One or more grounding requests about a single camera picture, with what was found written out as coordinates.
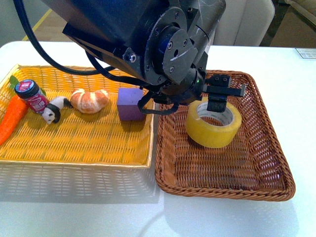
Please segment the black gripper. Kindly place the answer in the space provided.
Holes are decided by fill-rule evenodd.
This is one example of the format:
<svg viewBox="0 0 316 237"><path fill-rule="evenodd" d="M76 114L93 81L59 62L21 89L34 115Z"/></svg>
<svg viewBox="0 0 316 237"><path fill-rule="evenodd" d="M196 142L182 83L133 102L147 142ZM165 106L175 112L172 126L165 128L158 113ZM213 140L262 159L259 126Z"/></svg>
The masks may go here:
<svg viewBox="0 0 316 237"><path fill-rule="evenodd" d="M190 68L180 84L168 79L161 85L148 86L148 100L159 104L190 104L205 96L207 110L217 113L225 111L229 97L243 97L245 93L246 84L234 84L227 73L210 74L197 68Z"/></svg>

